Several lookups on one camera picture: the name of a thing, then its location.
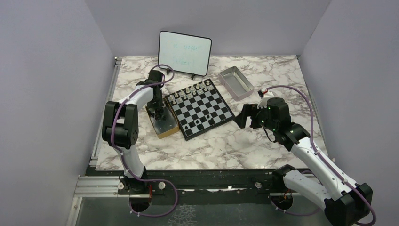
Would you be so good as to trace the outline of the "row of white chess pieces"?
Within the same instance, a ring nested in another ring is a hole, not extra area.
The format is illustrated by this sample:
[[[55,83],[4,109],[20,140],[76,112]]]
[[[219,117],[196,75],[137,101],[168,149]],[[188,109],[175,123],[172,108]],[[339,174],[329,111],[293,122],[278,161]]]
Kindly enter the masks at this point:
[[[207,79],[171,93],[165,96],[165,99],[171,105],[190,105],[201,100],[203,103],[207,103],[219,97],[217,88],[210,79]]]

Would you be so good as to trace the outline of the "silver pink metal tin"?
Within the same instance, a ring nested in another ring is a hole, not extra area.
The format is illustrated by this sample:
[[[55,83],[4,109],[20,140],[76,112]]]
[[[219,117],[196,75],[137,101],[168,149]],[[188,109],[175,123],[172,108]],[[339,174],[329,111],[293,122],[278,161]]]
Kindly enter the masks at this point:
[[[254,91],[254,86],[236,66],[221,71],[217,77],[235,101],[249,97]]]

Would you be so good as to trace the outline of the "gold metal tin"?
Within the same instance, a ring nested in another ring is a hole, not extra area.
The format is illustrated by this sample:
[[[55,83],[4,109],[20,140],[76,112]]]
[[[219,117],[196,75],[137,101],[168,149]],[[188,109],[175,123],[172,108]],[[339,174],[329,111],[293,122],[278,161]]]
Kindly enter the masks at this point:
[[[156,120],[147,106],[145,109],[158,139],[168,137],[180,130],[176,117],[166,104],[164,104],[163,107],[163,115],[165,116],[164,120]]]

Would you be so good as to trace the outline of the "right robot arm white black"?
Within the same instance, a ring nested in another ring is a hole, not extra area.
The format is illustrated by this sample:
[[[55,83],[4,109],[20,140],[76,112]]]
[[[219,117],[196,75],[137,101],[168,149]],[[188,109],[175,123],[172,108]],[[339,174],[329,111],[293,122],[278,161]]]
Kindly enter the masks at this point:
[[[317,205],[334,226],[350,226],[370,213],[373,191],[340,170],[317,146],[306,129],[291,121],[289,106],[280,97],[264,98],[259,104],[244,104],[234,122],[243,129],[270,130],[275,141],[293,153],[319,180],[315,182],[296,168],[285,165],[272,174],[272,187],[279,192],[290,189]]]

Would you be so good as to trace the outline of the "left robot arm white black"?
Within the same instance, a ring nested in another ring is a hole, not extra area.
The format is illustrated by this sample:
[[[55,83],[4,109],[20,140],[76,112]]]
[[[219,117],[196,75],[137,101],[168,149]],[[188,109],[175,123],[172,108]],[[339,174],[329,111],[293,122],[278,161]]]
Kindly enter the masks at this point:
[[[163,83],[164,74],[150,70],[148,79],[137,83],[128,96],[119,101],[108,101],[104,107],[102,139],[118,153],[124,168],[125,185],[139,194],[146,191],[148,179],[136,148],[138,113],[146,106],[150,117],[157,121],[165,119]]]

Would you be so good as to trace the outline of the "pile of black chess pieces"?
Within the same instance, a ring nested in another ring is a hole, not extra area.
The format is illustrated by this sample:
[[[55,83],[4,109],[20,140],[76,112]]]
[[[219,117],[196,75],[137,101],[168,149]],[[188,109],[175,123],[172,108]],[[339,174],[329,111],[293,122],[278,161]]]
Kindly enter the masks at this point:
[[[150,110],[151,117],[156,121],[165,121],[166,120],[166,112],[165,108],[156,108]]]

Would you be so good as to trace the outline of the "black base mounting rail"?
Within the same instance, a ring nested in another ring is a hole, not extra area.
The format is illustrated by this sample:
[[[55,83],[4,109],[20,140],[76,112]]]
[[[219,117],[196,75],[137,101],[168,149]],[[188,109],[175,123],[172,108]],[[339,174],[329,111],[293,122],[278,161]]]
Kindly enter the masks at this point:
[[[276,184],[273,169],[219,170],[149,170],[149,182],[143,190],[126,186],[123,171],[86,170],[85,176],[118,177],[118,194],[135,202],[153,205],[178,204],[269,204],[270,195],[290,196],[291,192]]]

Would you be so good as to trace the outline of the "black white chessboard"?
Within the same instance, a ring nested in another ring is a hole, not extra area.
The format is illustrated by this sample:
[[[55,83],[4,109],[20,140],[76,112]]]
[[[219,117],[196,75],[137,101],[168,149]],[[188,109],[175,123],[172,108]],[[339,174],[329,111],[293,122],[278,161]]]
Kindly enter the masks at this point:
[[[176,104],[171,105],[165,98],[164,101],[176,117],[178,126],[183,134],[186,141],[189,141],[201,134],[208,132],[218,126],[226,124],[235,118],[234,113],[227,105],[226,101],[218,91],[220,97],[216,100],[212,100],[207,103],[203,103],[202,100],[192,103],[190,105]],[[206,117],[207,121],[196,127],[191,128],[190,122],[200,120],[201,117]],[[209,120],[214,119],[215,124],[210,125]],[[189,129],[184,130],[185,125],[188,125]]]

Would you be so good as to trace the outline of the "small whiteboard on stand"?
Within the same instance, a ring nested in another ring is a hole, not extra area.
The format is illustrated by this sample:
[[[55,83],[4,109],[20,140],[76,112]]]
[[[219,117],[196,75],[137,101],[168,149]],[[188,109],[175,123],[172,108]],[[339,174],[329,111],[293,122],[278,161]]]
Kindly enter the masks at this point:
[[[210,38],[160,31],[158,64],[168,65],[175,72],[206,76],[211,48]]]

